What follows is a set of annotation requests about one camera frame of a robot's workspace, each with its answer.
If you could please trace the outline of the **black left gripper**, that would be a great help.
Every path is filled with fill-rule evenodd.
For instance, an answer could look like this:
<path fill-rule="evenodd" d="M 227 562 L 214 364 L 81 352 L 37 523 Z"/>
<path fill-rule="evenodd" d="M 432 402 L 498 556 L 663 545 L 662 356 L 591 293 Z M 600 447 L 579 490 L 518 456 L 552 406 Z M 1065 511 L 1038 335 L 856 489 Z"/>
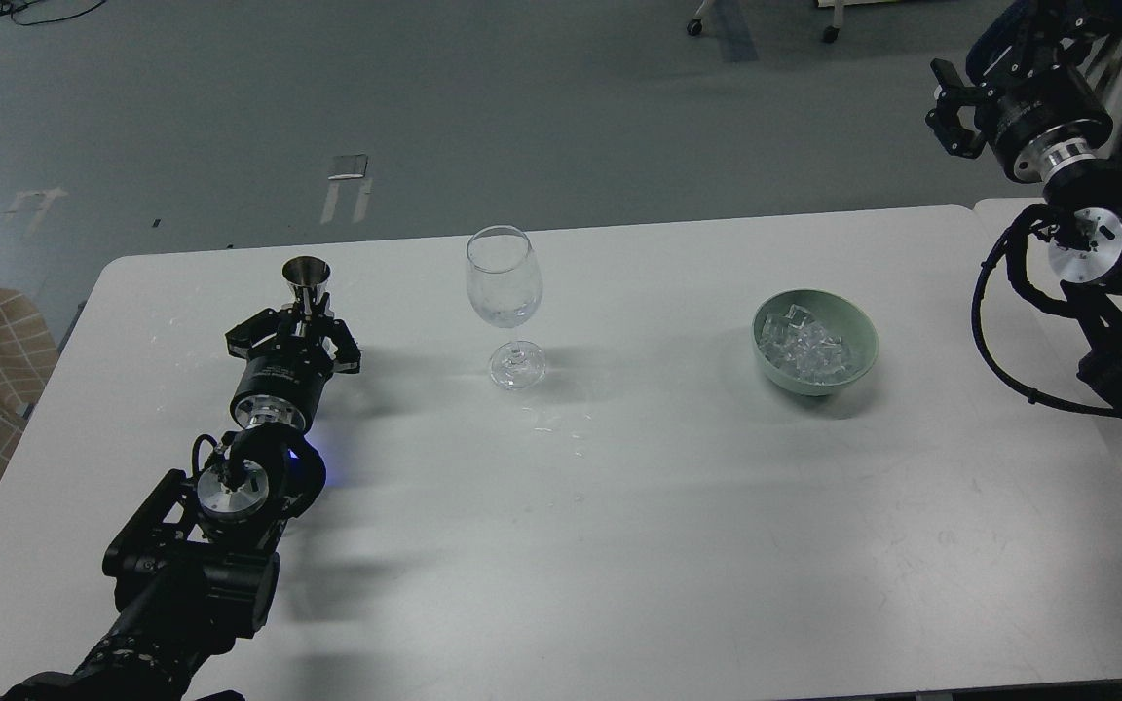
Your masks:
<path fill-rule="evenodd" d="M 307 433 L 331 376 L 361 371 L 361 349 L 344 320 L 309 314 L 309 341 L 294 336 L 298 323 L 292 306 L 263 308 L 224 334 L 228 354 L 246 362 L 230 403 L 237 426 L 278 423 Z"/>

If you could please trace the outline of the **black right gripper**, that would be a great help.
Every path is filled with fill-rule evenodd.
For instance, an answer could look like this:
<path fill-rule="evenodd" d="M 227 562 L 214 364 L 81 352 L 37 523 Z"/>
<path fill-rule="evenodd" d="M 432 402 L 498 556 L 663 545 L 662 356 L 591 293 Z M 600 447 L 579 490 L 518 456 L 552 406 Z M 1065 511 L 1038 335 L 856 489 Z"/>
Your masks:
<path fill-rule="evenodd" d="M 938 91 L 928 124 L 954 157 L 975 160 L 991 146 L 1012 182 L 1040 182 L 1029 146 L 1046 137 L 1104 146 L 1112 116 L 1074 66 L 1107 33 L 1105 1 L 1015 1 L 994 20 L 994 63 L 967 85 L 949 59 L 934 58 Z M 962 123 L 962 108 L 980 107 L 980 130 Z"/>

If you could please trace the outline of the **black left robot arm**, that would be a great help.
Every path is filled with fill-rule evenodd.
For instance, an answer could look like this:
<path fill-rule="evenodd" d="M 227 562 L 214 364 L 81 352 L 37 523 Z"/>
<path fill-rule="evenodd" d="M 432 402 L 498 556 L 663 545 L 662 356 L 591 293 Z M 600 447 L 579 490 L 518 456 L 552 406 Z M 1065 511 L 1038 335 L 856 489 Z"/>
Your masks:
<path fill-rule="evenodd" d="M 190 469 L 168 471 L 107 547 L 110 630 L 72 673 L 33 675 L 8 700 L 180 700 L 209 658 L 266 625 L 286 524 L 327 482 L 306 435 L 325 382 L 359 372 L 361 351 L 324 292 L 263 310 L 224 339 L 245 363 L 237 427 L 197 436 Z"/>

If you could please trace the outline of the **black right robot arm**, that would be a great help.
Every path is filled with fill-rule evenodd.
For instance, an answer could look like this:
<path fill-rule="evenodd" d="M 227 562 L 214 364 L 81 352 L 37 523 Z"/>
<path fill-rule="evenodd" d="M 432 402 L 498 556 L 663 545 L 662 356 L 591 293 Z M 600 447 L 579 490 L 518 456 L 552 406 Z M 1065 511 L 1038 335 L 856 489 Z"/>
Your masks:
<path fill-rule="evenodd" d="M 925 117 L 944 150 L 994 154 L 1005 177 L 1040 185 L 981 262 L 971 332 L 997 380 L 1028 403 L 1122 419 L 1122 1 L 1015 1 L 972 45 L 963 68 L 930 65 Z M 1088 351 L 1077 377 L 1100 405 L 1012 377 L 986 343 L 991 276 L 1042 314 L 1073 320 Z"/>

